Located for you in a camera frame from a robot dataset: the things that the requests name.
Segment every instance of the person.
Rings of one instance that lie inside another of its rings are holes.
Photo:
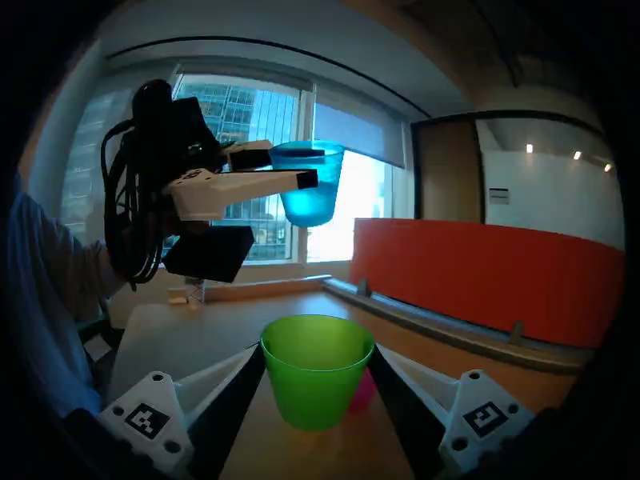
[[[14,344],[36,391],[58,416],[77,408],[97,414],[102,398],[93,388],[77,324],[97,319],[101,301],[125,281],[112,267],[104,242],[84,246],[66,226],[48,218],[22,190],[19,174],[2,194],[9,212],[6,257]],[[166,220],[168,236],[177,223],[176,217]]]

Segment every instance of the orange partition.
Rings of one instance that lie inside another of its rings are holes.
[[[350,279],[528,338],[596,347],[615,315],[624,253],[583,238],[467,222],[358,219]]]

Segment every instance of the table surface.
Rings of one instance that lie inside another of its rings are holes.
[[[110,402],[152,370],[179,380],[256,343],[291,314],[326,314],[362,324],[376,341],[453,378],[482,369],[533,412],[558,405],[575,376],[542,373],[472,354],[416,334],[332,294],[313,291],[187,306],[142,305],[131,315],[114,365]],[[302,432],[280,417],[263,376],[222,472],[223,478],[410,478],[393,426],[376,397],[326,432]]]

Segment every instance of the pink cup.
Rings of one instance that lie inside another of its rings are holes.
[[[369,406],[371,399],[375,395],[375,381],[371,376],[371,372],[367,368],[365,374],[362,376],[360,385],[355,392],[354,397],[349,404],[349,412],[360,412]]]

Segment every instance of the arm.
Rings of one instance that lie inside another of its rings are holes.
[[[38,248],[51,283],[76,322],[96,319],[100,301],[114,295],[124,281],[111,267],[102,242],[83,246],[70,230],[48,218],[42,208],[27,195],[23,201],[38,226]]]

